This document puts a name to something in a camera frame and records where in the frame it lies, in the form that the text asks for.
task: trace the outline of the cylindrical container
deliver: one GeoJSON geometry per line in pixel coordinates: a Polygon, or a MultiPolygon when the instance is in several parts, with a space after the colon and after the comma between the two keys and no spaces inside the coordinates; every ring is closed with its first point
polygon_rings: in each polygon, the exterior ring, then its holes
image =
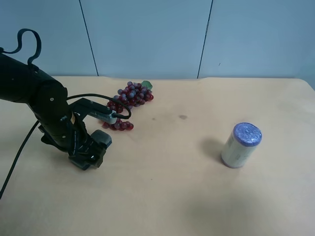
{"type": "Polygon", "coordinates": [[[237,124],[226,141],[221,153],[221,161],[230,168],[240,168],[260,144],[260,130],[251,123],[237,124]]]}

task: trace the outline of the black loop handle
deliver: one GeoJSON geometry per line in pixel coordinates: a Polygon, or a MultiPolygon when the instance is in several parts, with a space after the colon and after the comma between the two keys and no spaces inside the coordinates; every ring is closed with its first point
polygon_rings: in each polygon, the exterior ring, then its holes
{"type": "Polygon", "coordinates": [[[18,47],[17,47],[17,49],[15,49],[12,52],[6,52],[5,50],[3,50],[3,48],[0,48],[0,53],[6,53],[6,54],[18,53],[22,48],[22,35],[27,31],[30,31],[34,34],[34,36],[36,38],[36,42],[37,42],[35,54],[28,59],[28,65],[33,66],[32,65],[33,60],[38,58],[40,55],[40,52],[41,52],[41,40],[40,40],[38,33],[32,29],[20,29],[18,32],[18,47]]]}

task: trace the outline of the bunch of grapes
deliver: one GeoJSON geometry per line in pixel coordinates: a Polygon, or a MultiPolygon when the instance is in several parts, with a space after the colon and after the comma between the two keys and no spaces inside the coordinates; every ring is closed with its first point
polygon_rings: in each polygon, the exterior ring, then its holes
{"type": "MultiPolygon", "coordinates": [[[[142,86],[141,83],[133,83],[128,82],[127,87],[125,89],[119,89],[118,90],[119,95],[115,95],[113,98],[116,100],[121,101],[122,103],[126,104],[128,108],[131,110],[133,107],[139,107],[141,105],[144,105],[148,101],[153,100],[152,91],[149,90],[146,86],[142,86]]],[[[122,113],[124,110],[124,107],[118,103],[115,103],[113,101],[109,101],[107,103],[107,106],[110,110],[116,111],[117,113],[122,113]]],[[[122,122],[119,118],[117,119],[115,124],[108,124],[104,123],[103,127],[105,129],[110,128],[112,130],[132,130],[133,124],[129,121],[122,122]]]]}

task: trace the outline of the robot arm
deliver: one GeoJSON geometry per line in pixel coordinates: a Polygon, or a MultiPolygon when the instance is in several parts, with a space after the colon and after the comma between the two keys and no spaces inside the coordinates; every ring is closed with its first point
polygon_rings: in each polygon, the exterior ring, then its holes
{"type": "Polygon", "coordinates": [[[28,65],[4,55],[8,52],[0,48],[0,99],[26,103],[41,123],[39,129],[44,133],[42,142],[68,152],[71,162],[79,168],[86,170],[90,165],[99,167],[106,149],[111,144],[111,137],[100,130],[90,136],[83,119],[90,115],[115,123],[117,117],[122,115],[85,98],[68,105],[67,89],[32,64],[32,60],[39,56],[41,46],[40,38],[35,31],[20,30],[19,46],[8,54],[21,49],[22,34],[26,31],[32,31],[37,39],[36,53],[29,58],[28,65]]]}

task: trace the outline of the table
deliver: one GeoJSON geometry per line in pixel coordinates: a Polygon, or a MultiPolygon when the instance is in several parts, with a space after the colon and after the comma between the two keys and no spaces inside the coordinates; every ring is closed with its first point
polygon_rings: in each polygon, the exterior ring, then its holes
{"type": "MultiPolygon", "coordinates": [[[[56,77],[69,95],[113,96],[127,80],[56,77]]],[[[315,91],[299,79],[152,80],[132,131],[99,169],[81,171],[41,143],[22,152],[0,203],[1,236],[311,236],[315,234],[315,91]],[[246,165],[219,159],[233,126],[263,134],[246,165]]],[[[105,104],[98,98],[91,98],[105,104]]],[[[0,101],[0,182],[35,122],[0,101]]],[[[85,119],[89,133],[102,129],[85,119]]]]}

